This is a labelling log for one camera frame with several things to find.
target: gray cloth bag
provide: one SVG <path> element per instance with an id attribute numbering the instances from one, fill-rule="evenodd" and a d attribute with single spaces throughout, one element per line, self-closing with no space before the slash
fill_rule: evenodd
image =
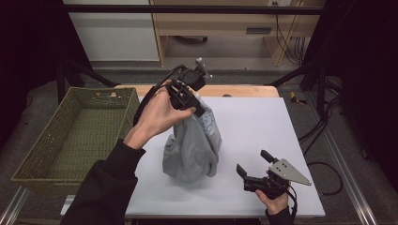
<path id="1" fill-rule="evenodd" d="M 182 183 L 193 183 L 203 175 L 214 176 L 219 162 L 222 137 L 213 111 L 196 97 L 205 113 L 174 125 L 174 134 L 164 146 L 163 172 Z"/>

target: wicker basket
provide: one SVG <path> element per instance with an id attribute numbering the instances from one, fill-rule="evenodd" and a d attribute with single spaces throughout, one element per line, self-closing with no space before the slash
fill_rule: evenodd
<path id="1" fill-rule="evenodd" d="M 41 195 L 76 194 L 127 135 L 139 104 L 135 88 L 71 87 L 11 180 Z"/>

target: metal frame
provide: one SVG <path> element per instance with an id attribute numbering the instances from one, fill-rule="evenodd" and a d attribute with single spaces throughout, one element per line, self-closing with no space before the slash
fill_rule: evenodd
<path id="1" fill-rule="evenodd" d="M 41 10 L 61 10 L 66 12 L 89 12 L 89 13 L 213 13 L 213 14 L 278 14 L 278 15 L 324 15 L 341 11 L 341 9 L 325 9 L 322 7 L 232 7 L 232 6 L 142 6 L 142 5 L 38 5 Z M 304 65 L 300 70 L 311 68 L 314 64 Z M 299 74 L 286 76 L 289 80 Z M 284 80 L 274 83 L 278 86 Z M 314 108 L 314 100 L 308 96 L 310 105 L 316 119 L 319 119 L 317 110 Z M 358 186 L 352 172 L 348 168 L 336 142 L 328 128 L 326 128 L 326 140 L 333 159 L 343 172 L 344 184 L 351 201 L 354 204 L 362 224 L 376 224 L 375 217 L 368 203 L 366 202 L 360 187 Z M 0 217 L 0 225 L 13 224 L 17 218 L 29 190 L 19 187 L 6 211 Z"/>
<path id="2" fill-rule="evenodd" d="M 320 116 L 318 114 L 318 109 L 315 104 L 314 95 L 309 92 L 304 92 L 304 96 L 309 103 L 316 121 L 319 121 Z M 351 198 L 351 202 L 354 204 L 355 210 L 360 218 L 362 224 L 367 225 L 376 225 L 377 221 L 375 220 L 375 216 L 370 208 L 369 204 L 367 203 L 365 196 L 363 195 L 362 191 L 360 190 L 360 186 L 355 179 L 354 174 L 348 167 L 348 163 L 345 161 L 342 152 L 340 151 L 339 146 L 334 141 L 333 136 L 328 127 L 324 130 L 325 142 L 329 149 L 331 158 L 333 159 L 334 163 L 336 164 L 338 170 L 342 174 L 343 182 L 345 189 L 348 193 L 348 196 Z"/>

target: white tabletop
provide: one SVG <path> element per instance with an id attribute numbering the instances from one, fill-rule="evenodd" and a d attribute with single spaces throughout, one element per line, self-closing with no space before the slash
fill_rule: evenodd
<path id="1" fill-rule="evenodd" d="M 284 101 L 280 97 L 202 97 L 212 108 L 222 135 L 217 174 L 193 184 L 180 184 L 162 172 L 163 147 L 168 130 L 145 145 L 136 175 L 127 218 L 260 218 L 265 206 L 254 193 L 243 190 L 237 163 L 249 176 L 266 176 L 270 166 L 260 151 L 285 158 L 313 185 L 292 183 L 298 194 L 298 217 L 323 217 L 325 211 L 301 153 Z M 73 196 L 68 196 L 61 215 Z"/>

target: wooden cabinet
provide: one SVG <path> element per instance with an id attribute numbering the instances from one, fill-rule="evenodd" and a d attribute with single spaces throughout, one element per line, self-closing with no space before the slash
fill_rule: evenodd
<path id="1" fill-rule="evenodd" d="M 325 0 L 291 0 L 290 7 L 322 7 Z M 152 5 L 183 6 L 268 6 L 268 0 L 150 0 Z M 278 25 L 285 39 L 310 37 L 319 16 L 280 15 Z M 283 59 L 286 46 L 277 37 L 276 15 L 258 14 L 153 14 L 161 63 L 163 64 L 169 36 L 262 36 L 274 66 Z"/>

